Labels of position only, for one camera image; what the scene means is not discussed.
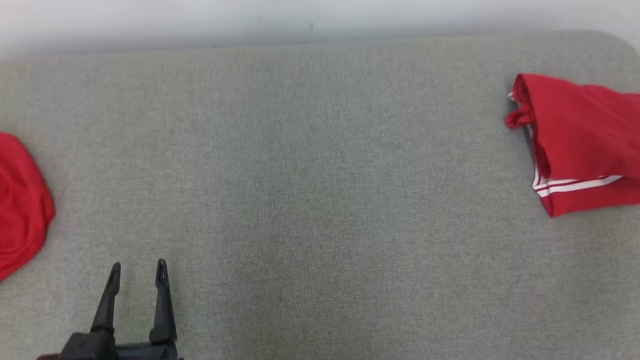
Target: white wall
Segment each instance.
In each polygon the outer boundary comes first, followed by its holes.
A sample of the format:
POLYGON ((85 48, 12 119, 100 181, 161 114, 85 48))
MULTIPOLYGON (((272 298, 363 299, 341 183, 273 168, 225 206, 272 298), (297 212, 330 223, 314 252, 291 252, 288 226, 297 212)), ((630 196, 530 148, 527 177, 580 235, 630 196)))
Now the white wall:
POLYGON ((640 0, 0 0, 0 57, 519 29, 640 49, 640 0))

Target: black plastic claw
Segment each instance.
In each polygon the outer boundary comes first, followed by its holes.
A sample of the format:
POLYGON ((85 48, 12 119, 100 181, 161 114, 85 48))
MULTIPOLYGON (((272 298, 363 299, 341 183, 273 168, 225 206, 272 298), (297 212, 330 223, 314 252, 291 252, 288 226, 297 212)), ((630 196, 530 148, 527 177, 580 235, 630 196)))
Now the black plastic claw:
POLYGON ((107 280, 107 285, 104 287, 104 292, 102 292, 98 310, 95 312, 95 318, 93 318, 93 324, 91 325, 92 332, 104 329, 113 335, 113 306, 119 291, 120 263, 115 263, 111 268, 111 274, 109 274, 109 280, 107 280))
POLYGON ((175 329, 175 319, 173 317, 169 274, 166 269, 166 262, 163 259, 158 260, 156 288, 158 289, 156 317, 154 328, 149 332, 149 342, 151 344, 173 343, 178 340, 178 333, 175 329))

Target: gray cushion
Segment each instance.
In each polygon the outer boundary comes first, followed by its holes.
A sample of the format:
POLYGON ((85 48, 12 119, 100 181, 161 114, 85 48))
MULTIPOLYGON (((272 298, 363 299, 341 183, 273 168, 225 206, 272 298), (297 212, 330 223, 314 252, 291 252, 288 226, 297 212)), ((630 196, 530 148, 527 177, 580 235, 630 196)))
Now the gray cushion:
POLYGON ((187 360, 637 359, 640 206, 547 216, 518 72, 640 91, 588 32, 2 63, 57 217, 0 282, 1 357, 87 331, 115 261, 145 341, 165 258, 187 360))

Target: gray fabric surface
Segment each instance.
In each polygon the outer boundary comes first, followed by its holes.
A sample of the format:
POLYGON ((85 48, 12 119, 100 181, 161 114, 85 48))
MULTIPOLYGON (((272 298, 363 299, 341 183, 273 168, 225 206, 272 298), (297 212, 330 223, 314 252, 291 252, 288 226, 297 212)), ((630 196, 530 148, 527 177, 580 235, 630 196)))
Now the gray fabric surface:
POLYGON ((0 282, 1 357, 87 331, 115 261, 145 341, 162 257, 187 360, 637 359, 640 207, 547 216, 518 72, 640 91, 586 32, 2 63, 58 214, 0 282))

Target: red cloth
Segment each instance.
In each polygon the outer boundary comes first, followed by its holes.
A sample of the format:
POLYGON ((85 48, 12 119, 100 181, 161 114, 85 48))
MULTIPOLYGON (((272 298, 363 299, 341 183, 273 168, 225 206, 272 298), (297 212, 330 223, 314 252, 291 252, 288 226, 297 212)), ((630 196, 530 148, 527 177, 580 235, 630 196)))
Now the red cloth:
POLYGON ((640 203, 640 94, 519 74, 513 98, 506 124, 529 126, 549 215, 640 203))
POLYGON ((31 156, 14 136, 0 133, 0 281, 40 250, 54 215, 31 156))

